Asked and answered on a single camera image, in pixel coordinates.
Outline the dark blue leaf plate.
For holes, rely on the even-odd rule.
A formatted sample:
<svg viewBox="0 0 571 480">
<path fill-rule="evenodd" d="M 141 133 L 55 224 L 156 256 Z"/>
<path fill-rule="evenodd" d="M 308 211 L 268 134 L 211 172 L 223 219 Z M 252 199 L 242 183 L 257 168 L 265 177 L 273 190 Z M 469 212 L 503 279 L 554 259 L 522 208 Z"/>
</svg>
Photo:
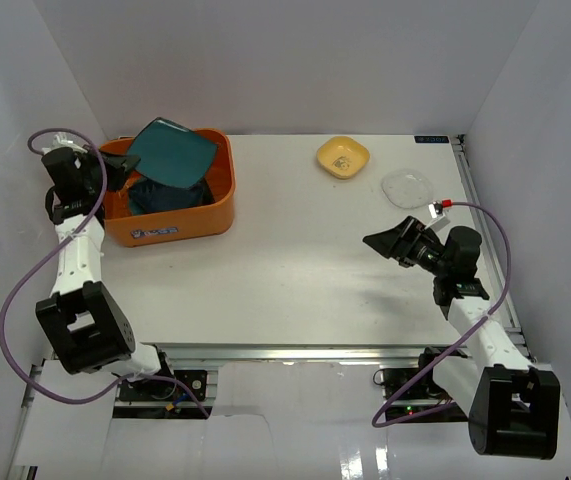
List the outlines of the dark blue leaf plate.
<svg viewBox="0 0 571 480">
<path fill-rule="evenodd" d="M 133 215 L 162 213 L 202 206 L 201 196 L 200 181 L 189 188 L 175 188 L 144 179 L 128 189 L 128 206 Z"/>
</svg>

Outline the teal square plate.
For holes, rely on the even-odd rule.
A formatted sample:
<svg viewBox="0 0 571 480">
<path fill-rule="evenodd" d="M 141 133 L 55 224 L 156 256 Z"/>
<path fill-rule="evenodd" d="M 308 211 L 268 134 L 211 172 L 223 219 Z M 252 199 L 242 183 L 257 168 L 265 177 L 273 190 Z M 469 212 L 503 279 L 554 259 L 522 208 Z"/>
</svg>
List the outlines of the teal square plate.
<svg viewBox="0 0 571 480">
<path fill-rule="evenodd" d="M 127 149 L 140 158 L 142 176 L 172 188 L 187 189 L 201 181 L 212 166 L 217 145 L 195 131 L 157 117 L 146 125 Z"/>
</svg>

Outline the clear glass plate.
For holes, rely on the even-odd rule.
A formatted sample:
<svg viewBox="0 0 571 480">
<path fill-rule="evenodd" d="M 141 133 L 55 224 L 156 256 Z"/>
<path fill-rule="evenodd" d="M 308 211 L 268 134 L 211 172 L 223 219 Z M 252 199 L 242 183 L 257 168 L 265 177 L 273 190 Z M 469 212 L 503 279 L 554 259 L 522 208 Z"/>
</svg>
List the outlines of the clear glass plate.
<svg viewBox="0 0 571 480">
<path fill-rule="evenodd" d="M 434 200 L 431 182 L 419 171 L 400 169 L 386 174 L 381 190 L 394 206 L 413 210 L 427 206 Z"/>
</svg>

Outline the yellow square bowl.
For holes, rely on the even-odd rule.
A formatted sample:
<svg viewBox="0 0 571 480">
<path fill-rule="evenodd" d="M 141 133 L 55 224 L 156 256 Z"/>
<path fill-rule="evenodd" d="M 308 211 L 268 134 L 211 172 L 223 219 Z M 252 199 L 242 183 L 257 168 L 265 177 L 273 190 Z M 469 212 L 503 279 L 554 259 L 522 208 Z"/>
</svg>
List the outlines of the yellow square bowl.
<svg viewBox="0 0 571 480">
<path fill-rule="evenodd" d="M 348 136 L 334 136 L 316 152 L 319 166 L 340 180 L 356 176 L 367 165 L 370 157 L 365 146 Z"/>
</svg>

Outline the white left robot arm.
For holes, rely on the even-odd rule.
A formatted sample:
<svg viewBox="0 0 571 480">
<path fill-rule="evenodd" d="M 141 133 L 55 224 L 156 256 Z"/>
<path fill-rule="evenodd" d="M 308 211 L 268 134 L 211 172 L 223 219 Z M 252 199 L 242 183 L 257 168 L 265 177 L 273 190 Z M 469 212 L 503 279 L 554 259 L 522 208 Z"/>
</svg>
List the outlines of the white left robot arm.
<svg viewBox="0 0 571 480">
<path fill-rule="evenodd" d="M 104 209 L 93 211 L 103 185 L 120 190 L 140 162 L 137 155 L 103 156 L 83 147 L 63 146 L 41 162 L 53 181 L 46 211 L 62 246 L 56 281 L 35 307 L 37 319 L 64 369 L 70 374 L 107 368 L 114 375 L 142 376 L 142 387 L 164 399 L 176 387 L 176 374 L 157 347 L 135 339 L 133 328 L 102 282 Z"/>
</svg>

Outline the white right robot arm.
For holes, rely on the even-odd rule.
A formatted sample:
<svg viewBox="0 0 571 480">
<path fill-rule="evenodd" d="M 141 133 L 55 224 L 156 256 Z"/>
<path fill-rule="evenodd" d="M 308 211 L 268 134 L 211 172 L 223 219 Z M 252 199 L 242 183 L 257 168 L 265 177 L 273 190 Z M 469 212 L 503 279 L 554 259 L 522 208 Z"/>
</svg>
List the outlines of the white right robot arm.
<svg viewBox="0 0 571 480">
<path fill-rule="evenodd" d="M 408 216 L 397 226 L 364 237 L 364 243 L 401 266 L 433 275 L 434 302 L 459 339 L 428 348 L 418 372 L 380 408 L 385 413 L 411 387 L 437 399 L 445 393 L 467 418 L 480 455 L 551 460 L 557 452 L 561 388 L 556 375 L 537 368 L 515 346 L 477 278 L 481 235 L 466 226 L 441 241 Z"/>
</svg>

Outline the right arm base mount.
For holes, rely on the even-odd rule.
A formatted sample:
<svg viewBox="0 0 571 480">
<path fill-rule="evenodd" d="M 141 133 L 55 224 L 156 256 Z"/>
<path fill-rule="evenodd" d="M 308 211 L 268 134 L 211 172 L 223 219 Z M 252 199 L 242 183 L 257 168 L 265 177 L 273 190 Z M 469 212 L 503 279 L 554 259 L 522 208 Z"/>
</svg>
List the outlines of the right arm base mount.
<svg viewBox="0 0 571 480">
<path fill-rule="evenodd" d="M 380 368 L 372 376 L 375 386 L 382 389 L 383 398 L 387 400 L 398 389 L 406 384 L 417 372 L 412 368 Z M 401 417 L 408 417 L 406 423 L 465 423 L 467 417 L 454 403 L 451 397 L 426 375 L 405 391 L 384 414 L 384 421 L 389 422 Z"/>
</svg>

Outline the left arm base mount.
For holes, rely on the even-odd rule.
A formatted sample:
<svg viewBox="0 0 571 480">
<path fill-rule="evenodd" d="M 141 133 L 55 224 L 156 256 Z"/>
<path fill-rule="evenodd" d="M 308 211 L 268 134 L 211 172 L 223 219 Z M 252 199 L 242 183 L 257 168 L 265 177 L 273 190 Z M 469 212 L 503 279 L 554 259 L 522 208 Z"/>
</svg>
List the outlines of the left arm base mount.
<svg viewBox="0 0 571 480">
<path fill-rule="evenodd" d="M 198 401 L 203 402 L 206 399 L 208 382 L 206 370 L 175 370 L 173 375 L 192 392 Z M 154 401 L 170 403 L 181 398 L 186 401 L 192 400 L 185 389 L 176 383 L 149 379 L 125 381 L 117 393 L 117 399 L 126 403 Z"/>
</svg>

